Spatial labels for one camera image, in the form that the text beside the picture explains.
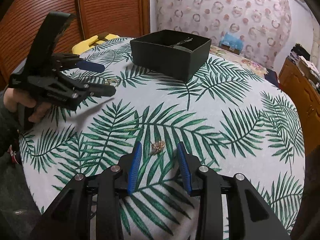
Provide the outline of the left hand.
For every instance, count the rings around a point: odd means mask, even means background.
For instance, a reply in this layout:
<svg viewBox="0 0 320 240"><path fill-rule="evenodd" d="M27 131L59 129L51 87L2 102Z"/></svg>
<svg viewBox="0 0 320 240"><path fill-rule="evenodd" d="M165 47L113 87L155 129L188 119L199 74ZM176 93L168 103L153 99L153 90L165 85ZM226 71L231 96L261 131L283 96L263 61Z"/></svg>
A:
<svg viewBox="0 0 320 240"><path fill-rule="evenodd" d="M52 107L49 102L42 102L36 106L36 100L28 92L16 88L6 89L3 95L3 103L4 107L11 113L17 111L18 104L28 108L35 108L35 112L28 118L28 121L33 123L40 122Z"/></svg>

